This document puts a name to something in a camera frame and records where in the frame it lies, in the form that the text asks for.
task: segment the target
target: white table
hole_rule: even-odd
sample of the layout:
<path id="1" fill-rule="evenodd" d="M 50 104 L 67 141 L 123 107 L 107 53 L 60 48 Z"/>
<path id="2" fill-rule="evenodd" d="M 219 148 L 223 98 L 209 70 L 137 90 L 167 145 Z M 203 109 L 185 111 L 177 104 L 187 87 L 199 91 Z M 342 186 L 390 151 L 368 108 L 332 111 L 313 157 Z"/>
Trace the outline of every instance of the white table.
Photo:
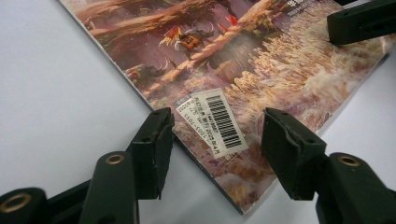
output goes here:
<path id="1" fill-rule="evenodd" d="M 129 84 L 57 1 L 0 6 L 0 195 L 39 187 L 48 197 L 90 179 L 96 161 L 124 150 L 149 114 Z M 396 49 L 321 134 L 327 154 L 366 160 L 396 189 Z M 240 216 L 178 146 L 161 201 L 140 201 L 148 223 L 318 223 L 315 202 L 279 184 Z"/>

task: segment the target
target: painted artwork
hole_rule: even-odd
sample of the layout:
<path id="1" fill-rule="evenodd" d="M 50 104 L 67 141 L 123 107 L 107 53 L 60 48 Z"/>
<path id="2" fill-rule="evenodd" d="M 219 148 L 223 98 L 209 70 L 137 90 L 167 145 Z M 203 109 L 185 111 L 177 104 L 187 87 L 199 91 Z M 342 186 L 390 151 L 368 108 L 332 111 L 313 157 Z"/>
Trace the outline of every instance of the painted artwork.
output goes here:
<path id="1" fill-rule="evenodd" d="M 276 178 L 261 154 L 264 108 L 316 132 L 396 39 L 332 45 L 326 17 L 342 9 L 332 0 L 60 1 L 153 109 L 172 108 L 178 140 L 241 214 Z M 217 159 L 177 110 L 214 89 L 247 143 Z"/>

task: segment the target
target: brass rivet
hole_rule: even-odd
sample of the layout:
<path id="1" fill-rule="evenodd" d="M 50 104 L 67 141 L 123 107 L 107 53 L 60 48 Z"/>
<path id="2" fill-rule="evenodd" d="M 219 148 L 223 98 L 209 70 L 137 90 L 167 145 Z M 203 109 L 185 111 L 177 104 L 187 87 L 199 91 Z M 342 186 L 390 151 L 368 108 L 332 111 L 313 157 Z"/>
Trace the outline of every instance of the brass rivet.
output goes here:
<path id="1" fill-rule="evenodd" d="M 22 201 L 19 203 L 9 205 L 12 201 L 15 201 L 18 199 L 22 199 Z M 32 196 L 28 193 L 20 193 L 20 194 L 14 195 L 0 204 L 0 212 L 10 213 L 10 212 L 17 211 L 20 208 L 23 208 L 26 204 L 28 204 L 30 202 L 30 200 L 32 200 Z"/>
<path id="2" fill-rule="evenodd" d="M 122 162 L 124 157 L 121 155 L 112 155 L 106 158 L 107 164 L 114 165 Z"/>
<path id="3" fill-rule="evenodd" d="M 355 160 L 351 157 L 348 157 L 348 156 L 340 156 L 340 157 L 338 157 L 338 160 L 341 163 L 348 165 L 348 166 L 360 166 L 361 165 L 357 160 Z"/>

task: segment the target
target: white sticker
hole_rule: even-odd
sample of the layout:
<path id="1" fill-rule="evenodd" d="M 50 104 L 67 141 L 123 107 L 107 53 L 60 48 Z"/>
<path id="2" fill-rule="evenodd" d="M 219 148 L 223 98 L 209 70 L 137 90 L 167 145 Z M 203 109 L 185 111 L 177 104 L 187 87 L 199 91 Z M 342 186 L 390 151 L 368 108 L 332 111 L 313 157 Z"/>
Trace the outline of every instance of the white sticker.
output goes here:
<path id="1" fill-rule="evenodd" d="M 186 120 L 190 126 L 200 135 L 205 142 L 209 145 L 210 143 L 207 141 L 206 131 L 204 130 L 201 119 L 199 118 L 198 112 L 195 109 L 195 103 L 190 98 L 180 106 L 176 108 L 177 112 Z"/>
<path id="2" fill-rule="evenodd" d="M 192 99 L 216 159 L 248 148 L 222 89 L 193 93 Z"/>

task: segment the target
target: book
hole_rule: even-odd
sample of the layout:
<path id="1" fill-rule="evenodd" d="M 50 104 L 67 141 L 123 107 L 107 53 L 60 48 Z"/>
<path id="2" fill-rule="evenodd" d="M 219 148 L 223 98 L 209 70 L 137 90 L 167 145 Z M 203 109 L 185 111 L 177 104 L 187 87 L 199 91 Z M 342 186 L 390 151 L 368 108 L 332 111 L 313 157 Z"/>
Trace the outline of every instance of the book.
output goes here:
<path id="1" fill-rule="evenodd" d="M 395 42 L 329 42 L 333 0 L 60 0 L 241 214 L 276 179 L 263 110 L 318 131 Z"/>

